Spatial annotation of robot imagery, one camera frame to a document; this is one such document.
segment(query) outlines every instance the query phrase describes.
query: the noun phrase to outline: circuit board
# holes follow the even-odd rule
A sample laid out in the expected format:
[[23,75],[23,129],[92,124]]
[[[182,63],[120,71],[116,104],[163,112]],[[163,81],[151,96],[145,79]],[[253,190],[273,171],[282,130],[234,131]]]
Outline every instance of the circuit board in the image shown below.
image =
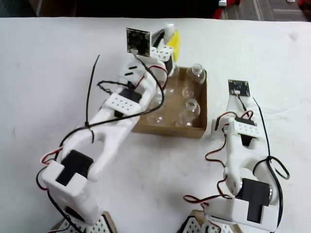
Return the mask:
[[150,57],[150,32],[137,29],[126,29],[127,52],[137,52],[137,55]]
[[248,81],[228,80],[229,94],[250,97]]

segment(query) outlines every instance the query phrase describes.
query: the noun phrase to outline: cable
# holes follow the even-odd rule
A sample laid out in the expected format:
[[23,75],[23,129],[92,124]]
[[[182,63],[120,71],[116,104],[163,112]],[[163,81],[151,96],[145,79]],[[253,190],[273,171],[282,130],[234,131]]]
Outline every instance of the cable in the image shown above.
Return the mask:
[[41,170],[39,170],[38,173],[37,173],[37,175],[35,176],[35,182],[37,183],[38,187],[39,187],[41,190],[43,190],[43,191],[47,191],[48,189],[45,188],[45,187],[43,187],[43,186],[40,184],[40,182],[39,182],[39,175],[40,175],[40,173],[41,173],[44,169],[46,169],[47,167],[48,167],[48,166],[45,166],[44,168],[42,168]]
[[254,112],[252,110],[248,110],[248,111],[246,111],[245,113],[242,114],[241,118],[243,118],[243,116],[245,116],[245,115],[247,115],[248,119],[250,120],[253,117]]
[[68,215],[65,214],[65,212],[59,207],[59,205],[54,201],[54,199],[51,197],[50,192],[48,190],[48,197],[53,204],[53,206],[60,212],[60,214],[64,217],[65,220],[78,232],[78,233],[83,233],[70,219]]
[[[158,68],[158,69],[161,69],[163,70],[165,73],[166,73],[166,82],[164,83],[164,85],[162,86],[163,89],[165,89],[166,87],[166,83],[167,83],[167,80],[168,80],[168,73],[167,73],[167,70],[161,66],[157,66],[157,65],[152,65],[149,67],[149,69],[151,68]],[[140,82],[145,78],[145,76],[143,75],[140,80],[137,82],[137,84],[135,85],[135,89],[139,86]]]
[[199,203],[202,203],[206,206],[209,206],[209,204],[206,202],[207,200],[212,200],[214,198],[218,198],[218,197],[221,197],[221,195],[213,195],[213,196],[209,196],[207,198],[203,198],[203,199],[198,199],[197,197],[195,196],[192,196],[192,195],[184,195],[183,196],[183,199],[188,202],[188,203],[191,203],[191,204],[199,204]]
[[273,172],[273,169],[270,165],[270,162],[272,159],[275,159],[275,157],[272,157],[271,156],[271,153],[270,153],[270,144],[269,144],[269,139],[268,139],[268,134],[267,134],[267,130],[266,130],[266,126],[264,124],[264,120],[263,120],[263,116],[262,116],[262,111],[261,111],[261,108],[259,106],[259,104],[257,103],[257,101],[255,100],[255,98],[253,98],[258,109],[259,109],[259,112],[260,112],[260,117],[261,117],[261,121],[262,121],[262,125],[263,125],[263,129],[264,129],[264,133],[265,133],[265,136],[266,136],[266,141],[267,141],[267,147],[268,147],[268,156],[266,159],[264,160],[261,160],[259,161],[254,169],[253,169],[253,173],[255,172],[255,169],[256,167],[261,163],[261,162],[264,162],[266,161],[266,164],[268,166],[268,169],[276,183],[276,186],[277,186],[277,191],[278,191],[278,197],[279,197],[279,207],[278,207],[278,219],[277,219],[277,226],[279,226],[280,222],[281,222],[281,219],[282,219],[282,215],[283,215],[283,191],[282,191],[282,187],[281,187],[281,184],[280,182],[278,181],[277,177],[276,177],[276,174]]
[[222,118],[223,116],[225,116],[227,114],[234,114],[235,117],[238,117],[238,115],[235,112],[225,112],[225,113],[221,114],[219,117],[217,117],[216,124],[215,124],[215,130],[218,129],[220,118]]
[[208,153],[205,155],[205,159],[206,159],[207,161],[220,163],[220,164],[223,166],[223,168],[225,168],[225,164],[224,164],[221,160],[219,160],[219,159],[208,159],[207,157],[208,157],[209,155],[213,154],[213,153],[216,153],[216,152],[221,151],[221,150],[225,147],[225,144],[226,144],[226,142],[227,142],[227,136],[226,136],[226,134],[225,134],[225,132],[224,132],[224,127],[225,127],[225,126],[228,126],[228,125],[229,125],[229,124],[225,124],[225,125],[223,125],[223,127],[222,127],[222,131],[223,131],[224,137],[225,137],[224,144],[223,144],[219,149],[212,150],[212,151],[208,152]]
[[46,153],[46,154],[43,155],[42,158],[40,159],[40,163],[48,165],[48,163],[47,163],[48,161],[45,161],[46,158],[49,157],[49,156],[52,155],[52,154],[55,154],[55,153],[57,153],[57,152],[60,152],[62,149],[63,149],[63,147],[59,147],[59,148],[57,148],[56,150],[52,150],[52,151]]
[[[143,111],[143,112],[140,112],[140,113],[136,113],[136,114],[133,114],[133,115],[129,115],[129,116],[123,116],[123,117],[119,117],[119,118],[115,118],[115,119],[110,119],[110,120],[106,120],[106,121],[100,121],[100,122],[97,122],[97,123],[94,123],[94,124],[90,124],[89,127],[94,127],[94,126],[97,126],[97,125],[103,125],[103,124],[106,124],[106,123],[111,123],[111,122],[115,122],[115,121],[119,121],[119,120],[125,120],[125,119],[129,119],[129,118],[133,118],[133,117],[138,117],[138,116],[142,116],[142,115],[145,115],[145,114],[148,114],[148,113],[151,113],[157,109],[159,109],[162,105],[163,105],[163,102],[164,102],[164,92],[163,92],[163,89],[161,88],[161,84],[159,83],[159,81],[156,79],[155,75],[153,74],[153,72],[146,66],[146,64],[141,61],[137,56],[134,55],[134,57],[139,60],[142,65],[145,67],[145,69],[151,74],[151,76],[154,78],[157,86],[160,88],[160,91],[161,91],[161,95],[162,95],[162,100],[160,102],[160,104],[152,109],[149,109],[149,110],[146,110],[146,111]],[[73,135],[75,132],[78,132],[80,130],[85,130],[85,129],[88,129],[88,127],[86,126],[82,126],[82,127],[79,127],[79,128],[76,128],[74,130],[72,130],[71,132],[69,132],[65,137],[64,139],[61,141],[60,143],[60,147],[63,146],[64,142],[66,141],[66,139],[68,139],[71,135]],[[54,157],[54,160],[57,159],[58,157],[58,154],[59,153],[56,153],[55,154],[55,157]]]
[[101,85],[101,84],[103,84],[103,83],[117,84],[117,85],[125,86],[125,87],[127,87],[127,88],[130,89],[130,86],[129,86],[129,85],[124,84],[124,83],[120,83],[120,82],[102,80],[102,81],[100,81],[99,83],[97,83],[97,86],[98,86],[101,90],[103,90],[104,92],[107,92],[107,93],[110,94],[110,95],[112,94],[112,91],[111,91],[109,88],[104,88],[104,87]]
[[217,185],[216,185],[217,186],[217,190],[218,190],[220,196],[222,196],[223,198],[225,198],[225,199],[232,199],[232,197],[229,196],[228,194],[224,194],[222,192],[221,188],[219,187],[219,184],[222,183],[222,182],[225,182],[226,179],[227,179],[227,175],[225,176],[225,178],[223,180],[220,180],[220,181],[217,182]]
[[88,123],[88,102],[89,102],[89,96],[91,94],[91,87],[92,87],[92,83],[93,83],[93,76],[94,76],[94,72],[95,72],[95,67],[96,67],[97,61],[99,59],[99,56],[100,56],[100,54],[97,56],[96,61],[93,65],[91,79],[90,79],[89,85],[88,85],[87,98],[86,98],[86,123],[85,123],[86,126],[89,125],[89,123]]
[[247,111],[247,108],[245,107],[245,105],[244,105],[244,103],[243,103],[242,99],[240,98],[240,95],[239,95],[239,94],[236,94],[236,95],[237,95],[237,97],[238,97],[239,101],[240,101],[240,102],[241,102],[241,104],[242,104],[242,108],[243,108],[243,110],[244,110],[244,111]]

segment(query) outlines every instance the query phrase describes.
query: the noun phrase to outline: white plastic bracket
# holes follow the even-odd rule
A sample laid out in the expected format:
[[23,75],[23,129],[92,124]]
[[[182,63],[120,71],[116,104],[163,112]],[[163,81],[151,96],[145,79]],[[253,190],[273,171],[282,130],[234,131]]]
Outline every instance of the white plastic bracket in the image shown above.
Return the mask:
[[132,115],[141,111],[141,106],[128,98],[112,93],[105,105],[125,115]]

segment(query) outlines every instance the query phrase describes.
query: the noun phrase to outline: white robotic arm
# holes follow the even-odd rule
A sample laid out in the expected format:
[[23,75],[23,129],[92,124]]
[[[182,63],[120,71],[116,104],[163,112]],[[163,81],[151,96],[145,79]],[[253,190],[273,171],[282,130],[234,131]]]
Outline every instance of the white robotic arm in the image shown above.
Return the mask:
[[220,121],[221,125],[229,124],[225,130],[227,162],[223,175],[233,197],[209,200],[204,211],[212,221],[239,223],[274,232],[279,223],[278,187],[266,163],[258,164],[254,170],[258,162],[267,158],[267,140],[261,113],[250,95],[238,96],[240,92],[235,91],[230,92],[227,111],[241,116],[247,108],[254,115],[251,120],[227,116]]
[[[151,65],[159,65],[165,68],[165,65],[159,60],[157,63],[146,63],[148,67]],[[116,111],[124,116],[129,116],[140,113],[147,108],[156,92],[157,84],[151,74],[139,64],[138,60],[131,61],[128,67],[136,67],[131,69],[133,75],[130,75],[129,81],[137,83],[139,79],[135,80],[135,76],[144,77],[139,84],[142,92],[141,99],[139,102],[128,99],[121,95],[124,88],[118,88],[105,101],[100,111],[90,121],[90,125],[115,118]],[[163,71],[156,74],[160,80],[166,80],[167,78],[166,73]],[[61,154],[62,163],[52,161],[43,172],[42,179],[50,194],[58,204],[64,207],[67,213],[91,226],[100,218],[103,209],[95,201],[88,183],[98,180],[100,172],[103,171],[111,157],[117,153],[118,147],[138,120],[139,116],[136,116],[80,130],[64,143]],[[78,152],[81,147],[91,144],[93,140],[104,143],[103,152],[96,161],[92,161],[92,159]]]

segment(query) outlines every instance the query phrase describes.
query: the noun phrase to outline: bottle neck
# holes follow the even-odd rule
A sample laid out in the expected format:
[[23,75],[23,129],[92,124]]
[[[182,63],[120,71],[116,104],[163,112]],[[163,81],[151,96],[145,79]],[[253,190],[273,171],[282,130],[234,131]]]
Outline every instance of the bottle neck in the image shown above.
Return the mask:
[[195,99],[189,99],[186,102],[186,109],[189,111],[194,112],[197,106],[198,106],[198,102]]
[[200,64],[194,64],[191,70],[195,75],[199,76],[203,71],[203,67]]

